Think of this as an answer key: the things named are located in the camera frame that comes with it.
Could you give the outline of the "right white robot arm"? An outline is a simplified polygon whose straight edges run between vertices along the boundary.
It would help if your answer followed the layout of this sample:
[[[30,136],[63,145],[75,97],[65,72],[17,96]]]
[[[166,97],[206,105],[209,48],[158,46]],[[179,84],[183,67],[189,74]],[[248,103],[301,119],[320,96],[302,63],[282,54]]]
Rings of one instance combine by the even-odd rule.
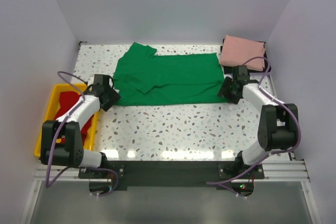
[[[246,66],[233,67],[232,76],[225,78],[218,96],[233,104],[245,99],[260,112],[257,140],[240,151],[230,167],[223,168],[228,176],[246,178],[270,155],[291,152],[298,146],[301,129],[297,106],[266,91],[261,81],[250,78]]]

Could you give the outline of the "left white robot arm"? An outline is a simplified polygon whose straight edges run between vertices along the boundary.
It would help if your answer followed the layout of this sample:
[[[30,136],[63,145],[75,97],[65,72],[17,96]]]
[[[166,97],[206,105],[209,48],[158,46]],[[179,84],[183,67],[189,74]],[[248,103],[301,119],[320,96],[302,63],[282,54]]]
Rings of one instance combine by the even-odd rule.
[[[110,75],[96,74],[93,83],[80,93],[79,100],[55,120],[41,128],[40,161],[44,165],[90,168],[97,178],[108,174],[106,157],[84,149],[81,130],[98,111],[108,111],[121,99]]]

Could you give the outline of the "green t-shirt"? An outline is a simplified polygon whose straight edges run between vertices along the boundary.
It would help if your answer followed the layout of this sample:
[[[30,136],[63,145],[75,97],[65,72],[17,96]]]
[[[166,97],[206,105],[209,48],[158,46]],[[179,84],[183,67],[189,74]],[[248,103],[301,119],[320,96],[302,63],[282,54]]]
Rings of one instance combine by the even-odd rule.
[[[120,106],[226,103],[218,92],[224,82],[217,55],[157,55],[133,43],[118,60],[113,80]]]

